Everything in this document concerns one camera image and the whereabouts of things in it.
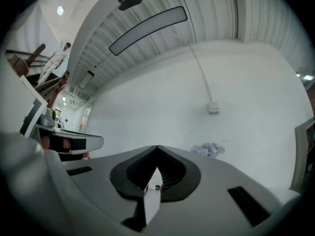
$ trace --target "white ceiling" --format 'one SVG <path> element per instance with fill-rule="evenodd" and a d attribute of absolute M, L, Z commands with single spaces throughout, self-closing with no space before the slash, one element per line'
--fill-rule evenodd
<path fill-rule="evenodd" d="M 39 0 L 43 15 L 58 41 L 73 43 L 84 19 L 98 0 Z M 60 17 L 58 6 L 65 8 Z"/>
<path fill-rule="evenodd" d="M 249 0 L 251 5 L 250 41 L 277 48 L 291 66 L 302 74 L 313 74 L 314 48 L 300 21 L 284 0 Z M 126 11 L 113 0 L 99 0 L 88 14 L 74 42 L 69 63 L 68 90 L 73 92 L 88 70 L 95 76 L 83 97 L 144 60 L 183 45 L 171 30 L 186 42 L 238 37 L 238 0 L 143 0 Z M 139 40 L 118 56 L 109 46 L 141 21 L 167 9 L 183 6 L 188 20 L 162 29 Z"/>

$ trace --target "person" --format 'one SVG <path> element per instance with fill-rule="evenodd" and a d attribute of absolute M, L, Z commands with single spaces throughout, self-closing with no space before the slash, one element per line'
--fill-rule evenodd
<path fill-rule="evenodd" d="M 51 55 L 40 73 L 38 85 L 44 83 L 53 70 L 57 69 L 62 64 L 64 58 L 67 57 L 66 50 L 69 49 L 70 46 L 70 43 L 66 43 L 63 49 L 56 50 L 54 54 Z"/>

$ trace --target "corrugated ceiling panel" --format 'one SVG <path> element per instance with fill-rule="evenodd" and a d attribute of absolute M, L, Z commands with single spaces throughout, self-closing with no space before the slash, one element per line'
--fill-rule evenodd
<path fill-rule="evenodd" d="M 250 41 L 273 45 L 301 74 L 313 74 L 315 52 L 299 19 L 284 0 L 251 0 Z M 118 56 L 109 46 L 132 27 L 165 10 L 182 6 L 188 20 L 152 33 Z M 126 11 L 115 9 L 97 28 L 82 52 L 71 83 L 78 86 L 90 70 L 86 90 L 94 93 L 144 60 L 188 43 L 237 38 L 236 0 L 143 0 Z"/>
<path fill-rule="evenodd" d="M 185 9 L 188 20 L 151 34 L 151 38 L 159 53 L 184 45 L 182 41 L 174 37 L 169 31 L 174 32 L 186 42 L 195 42 L 191 19 L 184 0 L 143 0 L 140 5 L 133 8 L 137 17 L 144 21 L 156 14 L 178 6 L 182 6 Z"/>
<path fill-rule="evenodd" d="M 315 52 L 300 20 L 284 0 L 251 0 L 250 41 L 273 45 L 296 72 L 314 72 Z"/>
<path fill-rule="evenodd" d="M 236 37 L 234 0 L 185 0 L 197 42 Z"/>

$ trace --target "curved ceiling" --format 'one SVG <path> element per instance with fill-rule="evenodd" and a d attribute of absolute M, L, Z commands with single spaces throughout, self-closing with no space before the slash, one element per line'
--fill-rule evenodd
<path fill-rule="evenodd" d="M 95 74 L 85 87 L 83 98 L 95 95 L 102 86 L 137 64 L 184 45 L 170 31 L 186 42 L 195 43 L 242 39 L 240 32 L 246 30 L 248 41 L 243 39 L 244 42 L 269 43 L 296 72 L 314 72 L 314 48 L 304 27 L 284 0 L 143 0 L 126 11 L 119 11 L 118 5 L 115 0 L 99 0 L 73 44 L 67 68 L 70 72 L 67 89 L 73 92 L 88 70 Z M 111 54 L 109 46 L 126 31 L 176 6 L 184 7 L 187 21 L 152 33 L 118 56 Z"/>

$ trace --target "ceiling light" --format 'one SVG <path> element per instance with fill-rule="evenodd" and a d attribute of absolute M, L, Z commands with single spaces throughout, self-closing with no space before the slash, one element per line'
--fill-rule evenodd
<path fill-rule="evenodd" d="M 57 13 L 58 13 L 58 15 L 63 15 L 63 13 L 64 13 L 64 8 L 62 7 L 62 6 L 59 6 L 58 8 L 57 8 Z"/>
<path fill-rule="evenodd" d="M 79 87 L 82 88 L 82 89 L 85 88 L 85 86 L 90 82 L 90 80 L 93 78 L 93 76 L 94 76 L 94 73 L 88 71 L 88 72 L 85 74 L 83 80 L 81 81 Z"/>
<path fill-rule="evenodd" d="M 165 27 L 183 22 L 187 20 L 187 15 L 185 9 L 182 6 L 178 6 L 137 24 L 135 27 L 131 28 L 119 39 L 117 39 L 110 47 L 109 50 L 117 56 L 119 53 L 127 49 L 129 46 L 133 45 L 138 40 L 144 38 L 145 36 L 163 29 Z"/>
<path fill-rule="evenodd" d="M 313 77 L 310 76 L 310 75 L 306 75 L 303 79 L 304 79 L 304 80 L 311 81 L 311 80 L 313 79 Z"/>

